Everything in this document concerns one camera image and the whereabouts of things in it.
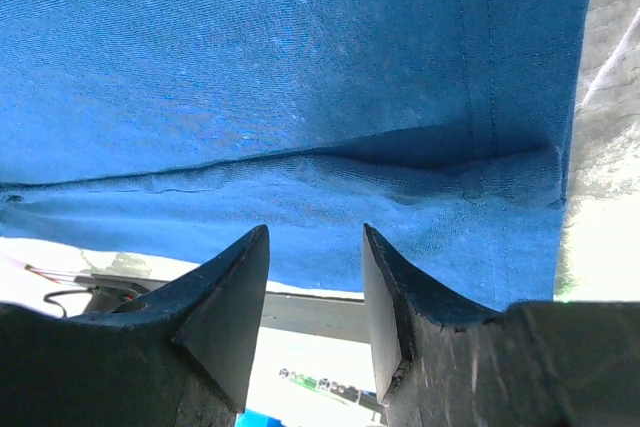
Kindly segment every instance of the seam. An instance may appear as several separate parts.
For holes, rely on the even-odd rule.
[[[469,91],[469,65],[467,62],[467,49],[465,39],[467,38],[465,21],[464,21],[464,4],[462,0],[458,0],[458,5],[460,6],[460,31],[462,34],[462,39],[460,41],[460,53],[462,54],[462,68],[464,70],[464,89],[467,97],[467,111],[469,112],[469,137],[471,139],[471,158],[476,161],[478,160],[478,153],[476,150],[476,139],[475,139],[475,130],[473,127],[474,121],[474,112],[473,112],[473,103],[471,102],[471,92]]]
[[[487,0],[487,21],[489,23],[489,106],[491,109],[491,157],[495,157],[498,151],[498,138],[496,134],[496,98],[494,86],[494,48],[493,48],[493,16],[491,5],[493,0]]]

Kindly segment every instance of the wire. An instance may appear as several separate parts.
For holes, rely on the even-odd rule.
[[[60,295],[71,295],[71,294],[90,294],[91,292],[93,292],[93,289],[60,290],[58,292],[51,292],[49,294],[46,294],[42,300],[44,300],[47,304],[57,305],[58,307],[60,307],[62,309],[62,317],[66,318],[67,309],[65,309],[64,306],[59,302],[52,300],[52,297],[58,297]]]

